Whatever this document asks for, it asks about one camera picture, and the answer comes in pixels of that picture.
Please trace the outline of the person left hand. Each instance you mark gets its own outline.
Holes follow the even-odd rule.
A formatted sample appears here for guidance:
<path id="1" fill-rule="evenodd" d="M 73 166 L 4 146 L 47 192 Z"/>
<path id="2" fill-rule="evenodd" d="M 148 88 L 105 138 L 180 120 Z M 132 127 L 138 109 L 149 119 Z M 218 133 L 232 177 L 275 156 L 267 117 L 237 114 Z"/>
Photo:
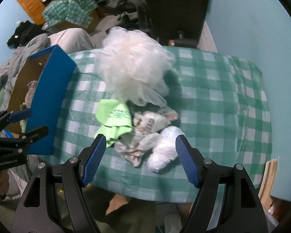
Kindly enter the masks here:
<path id="1" fill-rule="evenodd" d="M 9 175 L 8 170 L 0 172 L 0 195 L 5 195 L 9 189 Z"/>

